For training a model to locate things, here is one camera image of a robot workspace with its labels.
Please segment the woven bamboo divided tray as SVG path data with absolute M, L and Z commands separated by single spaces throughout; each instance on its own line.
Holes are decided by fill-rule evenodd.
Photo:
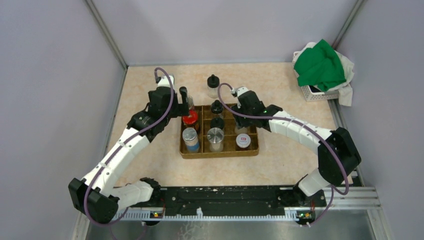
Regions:
M 258 131 L 255 126 L 247 128 L 247 134 L 250 136 L 251 143 L 247 150 L 239 150 L 236 144 L 237 134 L 235 132 L 236 122 L 234 116 L 227 109 L 222 112 L 224 120 L 224 139 L 223 150 L 220 152 L 212 152 L 210 150 L 210 142 L 207 139 L 207 132 L 211 128 L 211 120 L 215 115 L 211 111 L 210 105 L 196 105 L 194 107 L 197 112 L 197 129 L 198 129 L 198 152 L 189 152 L 183 140 L 183 130 L 187 128 L 183 121 L 180 122 L 180 143 L 179 152 L 184 159 L 207 159 L 207 158 L 230 158 L 230 157 L 250 157 L 259 154 L 259 138 Z

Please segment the clear jar silver lid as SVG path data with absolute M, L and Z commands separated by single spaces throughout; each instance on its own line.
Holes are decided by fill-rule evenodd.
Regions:
M 224 149 L 224 131 L 218 127 L 213 127 L 207 132 L 207 140 L 211 152 L 221 152 Z

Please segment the silver lid jar blue label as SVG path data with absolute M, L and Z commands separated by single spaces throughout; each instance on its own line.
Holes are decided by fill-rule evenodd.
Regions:
M 182 132 L 182 139 L 189 153 L 198 153 L 200 142 L 198 133 L 193 127 L 188 127 Z

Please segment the yellow lid small bottle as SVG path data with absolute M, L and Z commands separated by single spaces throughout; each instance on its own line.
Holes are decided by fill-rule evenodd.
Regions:
M 242 126 L 235 125 L 235 127 L 234 127 L 234 133 L 236 135 L 248 134 L 249 133 L 249 128 L 248 127 L 242 127 Z

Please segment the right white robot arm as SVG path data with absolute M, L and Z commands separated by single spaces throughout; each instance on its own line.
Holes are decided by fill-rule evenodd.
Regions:
M 254 126 L 281 134 L 317 155 L 318 167 L 293 188 L 293 200 L 297 205 L 307 206 L 318 191 L 342 184 L 361 163 L 360 154 L 347 129 L 318 127 L 288 114 L 279 106 L 265 106 L 257 94 L 246 87 L 235 88 L 231 94 L 237 98 L 231 112 L 238 127 Z

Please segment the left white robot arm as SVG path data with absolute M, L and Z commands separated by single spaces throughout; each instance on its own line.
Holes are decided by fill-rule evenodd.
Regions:
M 148 92 L 146 109 L 135 113 L 110 152 L 81 180 L 74 178 L 68 185 L 74 207 L 89 220 L 109 227 L 116 222 L 116 213 L 139 203 L 149 207 L 161 200 L 161 186 L 153 178 L 143 177 L 122 187 L 115 184 L 141 150 L 161 133 L 172 118 L 188 116 L 188 91 L 159 86 Z

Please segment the small black cap bottle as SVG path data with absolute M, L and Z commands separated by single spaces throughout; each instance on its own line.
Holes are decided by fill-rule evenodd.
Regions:
M 219 100 L 215 100 L 211 105 L 210 105 L 210 111 L 212 114 L 213 118 L 224 118 L 224 107 L 223 104 L 219 101 Z

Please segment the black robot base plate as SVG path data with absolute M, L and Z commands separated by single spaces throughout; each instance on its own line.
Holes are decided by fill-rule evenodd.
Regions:
M 167 217 L 194 216 L 200 209 L 206 217 L 283 216 L 290 207 L 310 210 L 325 207 L 323 190 L 311 197 L 288 185 L 163 187 L 138 208 L 160 208 Z

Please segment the tall glass sauce bottle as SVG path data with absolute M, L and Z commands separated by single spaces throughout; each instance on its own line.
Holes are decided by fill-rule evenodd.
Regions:
M 187 105 L 188 105 L 188 109 L 189 111 L 195 111 L 195 105 L 194 105 L 194 99 L 191 95 L 187 95 Z

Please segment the red lid sauce jar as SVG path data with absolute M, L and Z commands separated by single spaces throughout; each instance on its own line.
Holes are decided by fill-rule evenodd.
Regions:
M 200 131 L 199 115 L 195 110 L 190 109 L 187 116 L 181 117 L 186 128 L 193 128 L 197 133 Z

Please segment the white plastic basket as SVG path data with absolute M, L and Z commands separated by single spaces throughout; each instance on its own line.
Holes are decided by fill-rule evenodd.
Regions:
M 323 92 L 311 85 L 301 86 L 300 89 L 307 102 L 334 100 L 339 98 L 339 92 L 337 90 Z

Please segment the white lid dark jar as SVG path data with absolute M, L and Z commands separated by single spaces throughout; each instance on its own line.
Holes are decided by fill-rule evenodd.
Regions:
M 235 149 L 237 151 L 248 151 L 251 148 L 251 137 L 247 133 L 238 134 L 235 139 Z

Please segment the black cap shaker front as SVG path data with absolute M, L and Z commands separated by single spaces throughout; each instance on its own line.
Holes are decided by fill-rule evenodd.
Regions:
M 225 121 L 221 117 L 215 117 L 210 121 L 210 128 L 218 128 L 222 131 L 225 129 Z

